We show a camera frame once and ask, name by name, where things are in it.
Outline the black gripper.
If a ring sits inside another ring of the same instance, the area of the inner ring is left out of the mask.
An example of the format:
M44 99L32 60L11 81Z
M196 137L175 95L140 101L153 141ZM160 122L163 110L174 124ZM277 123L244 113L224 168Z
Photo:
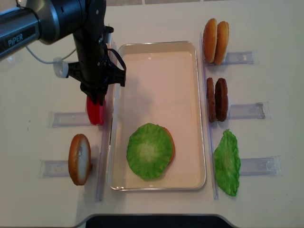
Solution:
M80 82L80 89L87 94L93 104L96 104L99 94L99 104L105 105L107 88L111 84L120 84L124 87L126 82L126 65L119 62L120 69L110 60L96 66L81 66L80 62L68 64L68 76Z

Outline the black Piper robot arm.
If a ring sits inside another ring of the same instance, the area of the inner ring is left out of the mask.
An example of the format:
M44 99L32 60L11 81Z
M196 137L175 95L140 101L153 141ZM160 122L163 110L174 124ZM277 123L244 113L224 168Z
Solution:
M64 77L79 81L94 104L103 104L110 84L126 82L124 61L106 45L114 29L105 26L105 12L105 0L28 0L0 16L0 58L36 40L50 45L73 35L78 61L68 64Z

